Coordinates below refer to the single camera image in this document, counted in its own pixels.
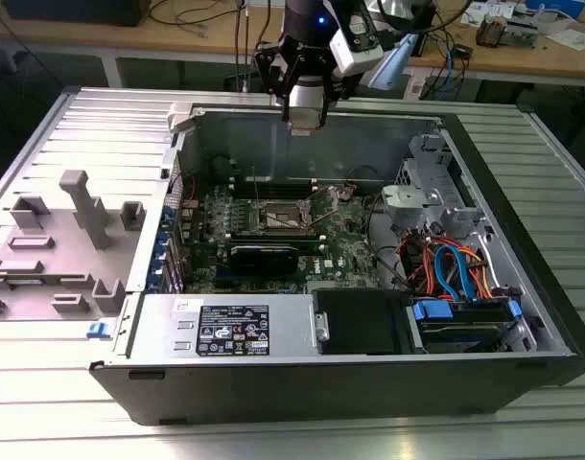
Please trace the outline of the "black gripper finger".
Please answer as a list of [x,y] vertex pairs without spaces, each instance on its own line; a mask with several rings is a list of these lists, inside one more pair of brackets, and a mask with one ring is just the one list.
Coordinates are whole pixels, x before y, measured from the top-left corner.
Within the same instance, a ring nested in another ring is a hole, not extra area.
[[290,120],[291,79],[285,67],[278,43],[260,42],[253,55],[259,77],[268,94],[274,96],[282,106],[282,121]]
[[323,51],[319,56],[318,62],[323,87],[322,107],[319,113],[318,126],[323,128],[330,107],[340,99],[347,100],[352,96],[359,84],[359,76],[336,76],[335,71],[338,70],[338,66],[330,51]]

